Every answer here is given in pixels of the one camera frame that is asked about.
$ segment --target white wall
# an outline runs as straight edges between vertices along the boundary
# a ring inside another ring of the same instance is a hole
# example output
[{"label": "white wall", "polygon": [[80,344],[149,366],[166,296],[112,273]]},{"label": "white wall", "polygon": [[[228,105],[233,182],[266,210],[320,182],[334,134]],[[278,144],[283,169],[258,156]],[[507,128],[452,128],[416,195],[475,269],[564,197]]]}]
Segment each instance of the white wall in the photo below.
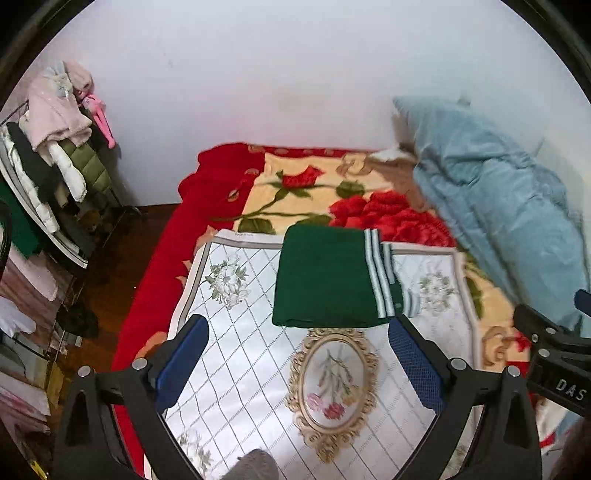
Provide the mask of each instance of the white wall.
[{"label": "white wall", "polygon": [[197,153],[222,142],[389,147],[405,93],[466,95],[529,150],[564,139],[582,167],[591,151],[582,91],[500,0],[96,0],[23,83],[69,58],[108,106],[109,167],[136,205],[177,202]]}]

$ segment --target metal bolt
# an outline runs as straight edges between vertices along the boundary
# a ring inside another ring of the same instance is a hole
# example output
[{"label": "metal bolt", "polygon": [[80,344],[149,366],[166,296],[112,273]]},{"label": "metal bolt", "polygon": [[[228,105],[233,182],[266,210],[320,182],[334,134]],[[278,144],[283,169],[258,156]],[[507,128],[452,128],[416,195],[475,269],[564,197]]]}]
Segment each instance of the metal bolt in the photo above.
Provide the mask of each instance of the metal bolt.
[{"label": "metal bolt", "polygon": [[142,370],[148,365],[148,361],[145,358],[136,358],[131,364],[131,368],[134,370]]},{"label": "metal bolt", "polygon": [[78,369],[78,376],[84,378],[89,375],[90,372],[92,372],[92,369],[88,365],[83,365]]},{"label": "metal bolt", "polygon": [[452,358],[452,367],[455,370],[464,370],[466,368],[466,362],[461,358]]},{"label": "metal bolt", "polygon": [[521,372],[515,365],[509,365],[507,367],[507,373],[512,377],[518,377],[519,375],[521,375]]}]

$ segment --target light blue bedding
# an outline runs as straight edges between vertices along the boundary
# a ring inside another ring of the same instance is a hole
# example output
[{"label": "light blue bedding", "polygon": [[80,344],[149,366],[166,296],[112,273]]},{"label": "light blue bedding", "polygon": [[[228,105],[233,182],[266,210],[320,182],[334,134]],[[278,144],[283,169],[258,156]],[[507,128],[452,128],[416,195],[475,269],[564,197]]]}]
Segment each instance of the light blue bedding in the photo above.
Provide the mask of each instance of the light blue bedding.
[{"label": "light blue bedding", "polygon": [[588,277],[558,177],[466,106],[413,96],[394,105],[414,134],[414,178],[455,238],[512,302],[575,328],[574,293]]}]

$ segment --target patterned mat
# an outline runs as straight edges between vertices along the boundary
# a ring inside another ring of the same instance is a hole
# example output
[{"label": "patterned mat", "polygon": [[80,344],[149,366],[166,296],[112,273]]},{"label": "patterned mat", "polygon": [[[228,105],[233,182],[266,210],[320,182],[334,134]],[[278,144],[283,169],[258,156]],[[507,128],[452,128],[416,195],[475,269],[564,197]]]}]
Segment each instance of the patterned mat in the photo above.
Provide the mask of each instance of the patterned mat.
[{"label": "patterned mat", "polygon": [[[434,412],[420,403],[387,325],[305,330],[271,323],[281,242],[280,235],[222,231],[197,251],[169,338],[199,313],[210,339],[166,423],[208,480],[255,448],[272,454],[287,480],[390,480]],[[453,248],[393,245],[399,279],[421,299],[411,321],[447,356],[480,368],[462,256]],[[449,468],[457,463],[452,458]],[[147,462],[145,473],[151,478]]]}]

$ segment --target pink fleece jacket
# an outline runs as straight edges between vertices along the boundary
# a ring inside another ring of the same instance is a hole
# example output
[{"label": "pink fleece jacket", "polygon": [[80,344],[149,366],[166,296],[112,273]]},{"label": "pink fleece jacket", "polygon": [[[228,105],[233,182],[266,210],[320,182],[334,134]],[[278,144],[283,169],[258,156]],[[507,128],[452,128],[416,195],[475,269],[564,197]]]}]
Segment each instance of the pink fleece jacket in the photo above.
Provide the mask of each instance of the pink fleece jacket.
[{"label": "pink fleece jacket", "polygon": [[72,84],[63,69],[46,69],[29,85],[29,128],[33,150],[45,140],[69,138],[79,147],[90,138],[92,121],[78,110]]}]

